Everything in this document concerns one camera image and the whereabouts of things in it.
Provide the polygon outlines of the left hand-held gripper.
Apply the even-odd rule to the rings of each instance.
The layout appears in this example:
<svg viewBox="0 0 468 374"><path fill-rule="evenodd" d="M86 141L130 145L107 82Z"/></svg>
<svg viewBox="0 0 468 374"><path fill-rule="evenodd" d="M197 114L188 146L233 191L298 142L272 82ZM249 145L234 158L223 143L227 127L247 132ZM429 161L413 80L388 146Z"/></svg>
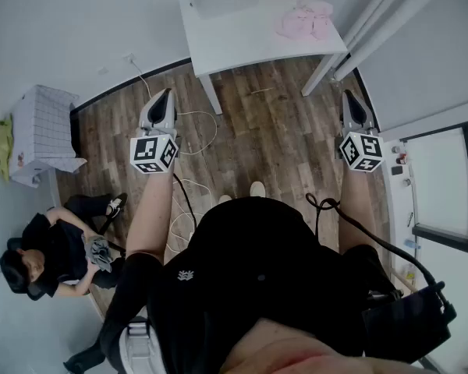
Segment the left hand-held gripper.
<svg viewBox="0 0 468 374"><path fill-rule="evenodd" d="M179 156L175 112L175 94L171 88L156 93L142 108L140 129L130 140L129 151L130 163L140 173L151 175L171 170Z"/></svg>

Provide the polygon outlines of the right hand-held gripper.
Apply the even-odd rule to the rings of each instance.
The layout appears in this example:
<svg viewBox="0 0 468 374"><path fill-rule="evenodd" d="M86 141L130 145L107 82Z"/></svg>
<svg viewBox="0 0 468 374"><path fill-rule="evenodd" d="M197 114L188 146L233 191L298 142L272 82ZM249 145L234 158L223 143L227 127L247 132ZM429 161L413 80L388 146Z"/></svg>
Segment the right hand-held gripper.
<svg viewBox="0 0 468 374"><path fill-rule="evenodd" d="M339 153L348 168L375 171L385 160L383 139L374 127L373 111L351 90L342 92L342 124Z"/></svg>

